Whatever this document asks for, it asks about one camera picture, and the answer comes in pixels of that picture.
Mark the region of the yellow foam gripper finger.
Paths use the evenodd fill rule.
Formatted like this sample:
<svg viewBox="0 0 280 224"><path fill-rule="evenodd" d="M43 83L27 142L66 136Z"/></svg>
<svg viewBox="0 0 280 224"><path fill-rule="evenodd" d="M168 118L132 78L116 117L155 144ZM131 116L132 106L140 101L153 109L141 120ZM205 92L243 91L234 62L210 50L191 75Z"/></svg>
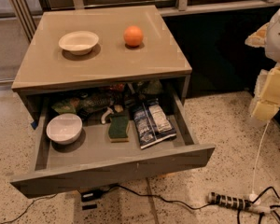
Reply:
<svg viewBox="0 0 280 224"><path fill-rule="evenodd" d="M272 119L280 109L280 63L270 71L261 70L251 101L250 117L259 121Z"/></svg>

